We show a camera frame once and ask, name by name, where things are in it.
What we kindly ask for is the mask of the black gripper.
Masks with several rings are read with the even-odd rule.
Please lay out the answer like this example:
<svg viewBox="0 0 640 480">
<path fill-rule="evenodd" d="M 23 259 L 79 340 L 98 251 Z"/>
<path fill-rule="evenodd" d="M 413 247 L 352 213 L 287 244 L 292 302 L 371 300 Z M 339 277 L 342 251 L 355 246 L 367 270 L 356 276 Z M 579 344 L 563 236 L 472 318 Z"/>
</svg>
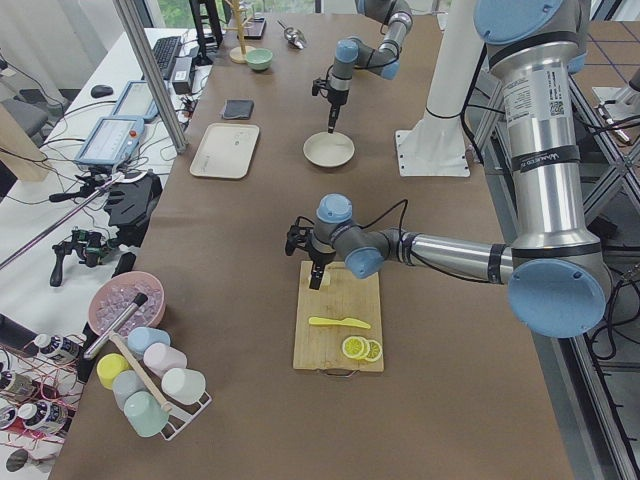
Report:
<svg viewBox="0 0 640 480">
<path fill-rule="evenodd" d="M 304 216 L 298 216 L 286 234 L 285 255 L 292 256 L 296 250 L 307 254 L 313 262 L 310 270 L 309 288 L 319 290 L 324 278 L 325 267 L 335 260 L 336 253 L 313 244 L 314 222 Z"/>
<path fill-rule="evenodd" d="M 321 91 L 326 92 L 326 98 L 331 105 L 327 132 L 332 134 L 335 132 L 340 109 L 347 103 L 348 80 L 334 75 L 328 79 L 317 78 L 312 84 L 312 95 L 317 96 Z"/>
</svg>

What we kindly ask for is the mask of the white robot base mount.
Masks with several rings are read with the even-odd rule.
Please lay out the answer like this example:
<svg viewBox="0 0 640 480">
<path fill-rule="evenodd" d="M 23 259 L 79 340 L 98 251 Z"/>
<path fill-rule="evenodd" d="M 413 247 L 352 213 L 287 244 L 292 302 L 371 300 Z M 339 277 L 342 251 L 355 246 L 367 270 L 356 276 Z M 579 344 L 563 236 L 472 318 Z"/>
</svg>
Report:
<svg viewBox="0 0 640 480">
<path fill-rule="evenodd" d="M 484 64 L 486 44 L 474 23 L 476 3 L 453 1 L 422 119 L 396 132 L 403 177 L 468 177 L 463 120 L 467 97 Z"/>
</svg>

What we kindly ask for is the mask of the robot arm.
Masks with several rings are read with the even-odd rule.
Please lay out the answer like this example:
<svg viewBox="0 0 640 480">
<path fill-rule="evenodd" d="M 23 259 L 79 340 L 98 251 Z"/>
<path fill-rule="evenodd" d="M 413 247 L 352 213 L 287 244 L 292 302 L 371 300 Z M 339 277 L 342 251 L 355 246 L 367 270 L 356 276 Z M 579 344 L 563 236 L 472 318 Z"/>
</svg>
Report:
<svg viewBox="0 0 640 480">
<path fill-rule="evenodd" d="M 373 48 L 357 36 L 337 42 L 333 64 L 324 77 L 316 78 L 312 84 L 312 95 L 323 96 L 330 104 L 327 132 L 333 134 L 340 109 L 347 103 L 351 80 L 355 70 L 372 72 L 383 79 L 395 78 L 399 67 L 402 45 L 412 29 L 411 7 L 406 1 L 356 1 L 356 10 L 386 26 L 380 45 Z"/>
<path fill-rule="evenodd" d="M 318 288 L 342 260 L 367 278 L 393 260 L 470 282 L 502 284 L 515 317 L 553 338 L 594 332 L 614 309 L 622 281 L 588 228 L 570 80 L 586 57 L 586 1 L 455 1 L 451 5 L 423 118 L 396 134 L 403 176 L 458 176 L 466 103 L 482 67 L 505 108 L 507 165 L 489 184 L 506 243 L 478 243 L 395 226 L 376 230 L 351 201 L 325 195 L 313 219 L 290 227 L 285 252 L 304 251 Z"/>
</svg>

